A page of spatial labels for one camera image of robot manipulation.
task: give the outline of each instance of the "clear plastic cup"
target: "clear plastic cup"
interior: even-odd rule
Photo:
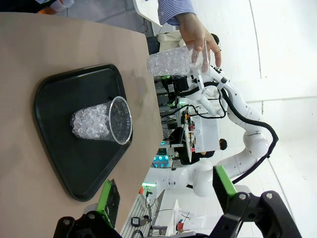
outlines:
[[[131,137],[132,118],[126,100],[115,97],[112,101],[75,112],[71,126],[79,138],[109,140],[124,145]]]
[[[152,76],[209,74],[209,62],[206,46],[200,52],[183,46],[149,55],[147,66]]]

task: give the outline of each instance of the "black hair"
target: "black hair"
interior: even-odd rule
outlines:
[[[219,140],[220,150],[225,150],[227,148],[227,141],[225,139]]]

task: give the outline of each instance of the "cup of ice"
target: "cup of ice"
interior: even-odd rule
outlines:
[[[120,145],[127,143],[132,133],[130,109],[120,96],[75,112],[70,124],[79,138],[114,141]]]

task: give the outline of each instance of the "bolt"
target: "bolt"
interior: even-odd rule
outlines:
[[[239,198],[240,198],[241,200],[244,200],[244,199],[246,199],[246,196],[245,196],[245,194],[240,194],[240,195],[239,195]]]
[[[273,198],[273,195],[272,195],[272,193],[267,193],[267,194],[266,194],[266,197],[267,197],[268,199],[271,199],[271,198]]]
[[[95,215],[92,214],[92,213],[91,213],[91,214],[88,214],[88,218],[89,218],[89,219],[94,219],[94,218],[95,218]]]
[[[64,220],[64,224],[68,226],[70,224],[70,220],[68,219]]]

